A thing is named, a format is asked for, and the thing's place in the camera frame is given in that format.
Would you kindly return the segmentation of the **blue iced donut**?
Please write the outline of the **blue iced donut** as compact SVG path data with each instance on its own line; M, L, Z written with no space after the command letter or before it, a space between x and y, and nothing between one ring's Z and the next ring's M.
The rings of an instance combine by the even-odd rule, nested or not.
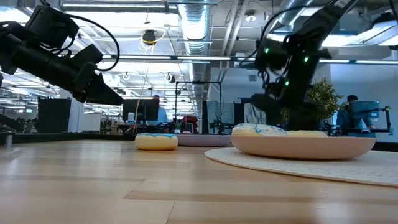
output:
M140 150L174 150L178 146L178 137L174 134L140 133L136 136L134 144Z

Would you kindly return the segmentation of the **dark narrow panel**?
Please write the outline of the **dark narrow panel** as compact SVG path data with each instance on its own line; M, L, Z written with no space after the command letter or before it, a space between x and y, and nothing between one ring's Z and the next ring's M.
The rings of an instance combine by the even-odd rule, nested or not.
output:
M243 103L235 103L234 104L234 124L238 125L241 123L245 123L244 116L244 104Z

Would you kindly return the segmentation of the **blue donut white drizzle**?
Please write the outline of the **blue donut white drizzle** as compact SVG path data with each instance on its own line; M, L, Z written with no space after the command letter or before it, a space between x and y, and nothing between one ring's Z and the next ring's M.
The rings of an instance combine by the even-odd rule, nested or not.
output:
M238 124L233 128L232 136L286 136L287 132L276 126L266 124Z

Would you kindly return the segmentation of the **white round woven placemat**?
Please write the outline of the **white round woven placemat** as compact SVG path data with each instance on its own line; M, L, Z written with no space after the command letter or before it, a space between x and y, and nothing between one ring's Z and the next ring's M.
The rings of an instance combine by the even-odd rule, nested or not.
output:
M259 157L229 147L206 151L205 156L213 161L251 170L398 187L398 152L370 151L363 156L340 161L301 161Z

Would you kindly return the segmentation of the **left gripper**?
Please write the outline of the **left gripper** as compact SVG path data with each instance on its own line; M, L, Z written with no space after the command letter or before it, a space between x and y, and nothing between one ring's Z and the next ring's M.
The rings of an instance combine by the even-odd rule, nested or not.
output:
M121 105L124 100L96 74L103 54L90 44L74 57L59 57L18 35L12 34L12 73L21 69L64 90L79 101L102 105Z

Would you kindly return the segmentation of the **overhead light bar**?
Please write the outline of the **overhead light bar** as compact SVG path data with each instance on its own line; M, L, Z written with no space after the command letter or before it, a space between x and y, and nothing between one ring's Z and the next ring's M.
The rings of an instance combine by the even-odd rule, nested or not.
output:
M178 55L121 55L120 60L180 60L206 62L254 62L255 58L246 57L208 57ZM354 60L354 59L320 59L324 64L357 64L357 65L398 65L398 60Z

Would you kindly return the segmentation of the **pink bowl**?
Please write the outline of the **pink bowl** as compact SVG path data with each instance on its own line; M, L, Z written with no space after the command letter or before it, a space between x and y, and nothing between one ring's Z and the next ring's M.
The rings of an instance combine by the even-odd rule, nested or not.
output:
M289 159L351 159L369 152L376 138L232 136L235 148L265 157Z

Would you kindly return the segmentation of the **blue screen monitor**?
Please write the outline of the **blue screen monitor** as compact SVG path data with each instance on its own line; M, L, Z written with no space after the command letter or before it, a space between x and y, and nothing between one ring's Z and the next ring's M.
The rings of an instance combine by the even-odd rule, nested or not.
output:
M378 119L381 110L379 101L352 101L349 108L355 119Z

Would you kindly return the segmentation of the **purple plate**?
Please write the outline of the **purple plate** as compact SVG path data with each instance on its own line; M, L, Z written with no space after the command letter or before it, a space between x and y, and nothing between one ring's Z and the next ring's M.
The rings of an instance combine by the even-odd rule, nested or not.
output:
M216 147L231 143L230 135L217 134L177 134L179 146Z

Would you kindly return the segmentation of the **mint green donut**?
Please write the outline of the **mint green donut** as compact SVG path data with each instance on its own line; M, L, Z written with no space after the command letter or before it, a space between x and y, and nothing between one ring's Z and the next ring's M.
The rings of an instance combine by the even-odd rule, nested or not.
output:
M323 138L327 137L328 135L323 131L287 131L287 135L290 137L311 137L311 138Z

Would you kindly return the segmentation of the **potted green plant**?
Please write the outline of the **potted green plant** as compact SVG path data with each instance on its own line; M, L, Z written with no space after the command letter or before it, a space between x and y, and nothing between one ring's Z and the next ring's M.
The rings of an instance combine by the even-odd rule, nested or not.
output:
M305 103L298 108L283 108L282 125L287 131L321 131L323 122L339 110L343 97L326 79L316 81L309 89Z

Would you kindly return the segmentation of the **red chair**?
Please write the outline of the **red chair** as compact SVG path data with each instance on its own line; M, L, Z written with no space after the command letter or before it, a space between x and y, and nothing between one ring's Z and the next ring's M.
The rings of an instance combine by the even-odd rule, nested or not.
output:
M184 116L182 118L182 131L189 132L192 134L198 133L198 120L195 116Z

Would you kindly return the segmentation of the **white blue patterned cloth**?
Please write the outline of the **white blue patterned cloth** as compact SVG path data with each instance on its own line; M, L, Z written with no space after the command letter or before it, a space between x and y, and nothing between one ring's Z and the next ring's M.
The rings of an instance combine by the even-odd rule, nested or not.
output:
M266 124L266 113L251 103L245 103L244 122L251 124Z

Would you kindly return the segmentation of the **black partition panel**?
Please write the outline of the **black partition panel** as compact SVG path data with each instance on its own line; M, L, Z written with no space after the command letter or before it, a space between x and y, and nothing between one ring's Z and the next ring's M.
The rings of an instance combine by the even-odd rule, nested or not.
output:
M71 99L38 99L38 132L66 133L70 117Z

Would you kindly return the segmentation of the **black computer monitor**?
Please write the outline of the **black computer monitor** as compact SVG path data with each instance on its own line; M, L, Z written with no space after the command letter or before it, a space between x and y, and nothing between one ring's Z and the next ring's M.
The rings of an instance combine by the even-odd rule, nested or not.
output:
M122 109L123 121L157 121L159 102L155 99L124 100Z

